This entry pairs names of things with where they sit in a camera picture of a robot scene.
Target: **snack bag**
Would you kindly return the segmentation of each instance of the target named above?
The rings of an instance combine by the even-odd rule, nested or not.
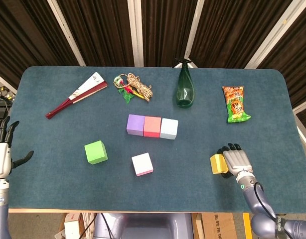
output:
[[[244,112],[244,87],[243,86],[222,86],[227,112],[228,123],[242,122],[251,118]]]

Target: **blue table surface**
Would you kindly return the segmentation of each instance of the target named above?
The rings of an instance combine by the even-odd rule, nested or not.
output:
[[[64,109],[55,109],[94,72],[109,87]],[[28,68],[11,120],[12,157],[33,158],[12,171],[10,207],[144,212],[247,212],[236,180],[213,175],[209,158],[229,142],[246,151],[268,201],[279,213],[306,213],[306,158],[285,80],[276,70],[189,69],[195,86],[191,108],[180,109],[174,93],[178,68]],[[127,105],[113,85],[133,72],[152,84],[147,103]],[[222,86],[245,88],[246,122],[227,123]],[[129,114],[179,120],[177,138],[128,135]],[[109,160],[91,165],[84,145],[102,140]],[[135,175],[131,157],[148,152],[154,172]]]

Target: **cube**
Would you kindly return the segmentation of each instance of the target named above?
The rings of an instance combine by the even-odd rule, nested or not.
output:
[[[160,128],[161,128],[160,117],[145,116],[143,136],[159,138]]]
[[[91,164],[108,160],[107,152],[102,141],[97,141],[84,146],[88,162]]]
[[[162,119],[160,138],[175,139],[177,135],[178,120]]]
[[[145,116],[129,115],[127,132],[128,134],[143,136]]]
[[[137,176],[153,172],[153,166],[149,153],[132,157],[132,162]]]

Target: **green vase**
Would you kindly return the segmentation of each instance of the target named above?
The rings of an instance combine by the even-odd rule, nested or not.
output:
[[[178,78],[178,86],[176,91],[176,104],[181,108],[191,107],[195,98],[195,90],[191,75],[188,71],[188,63],[190,61],[183,59],[182,70]]]

